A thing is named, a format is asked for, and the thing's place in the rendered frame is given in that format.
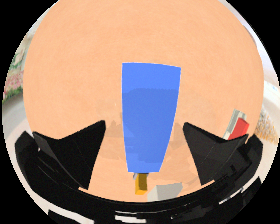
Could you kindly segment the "orange rectangular block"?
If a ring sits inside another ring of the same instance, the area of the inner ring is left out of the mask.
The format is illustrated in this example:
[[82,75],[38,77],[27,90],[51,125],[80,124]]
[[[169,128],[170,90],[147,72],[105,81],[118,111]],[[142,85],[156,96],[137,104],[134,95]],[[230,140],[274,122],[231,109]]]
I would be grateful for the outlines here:
[[146,173],[137,173],[135,179],[135,194],[144,194],[147,191]]

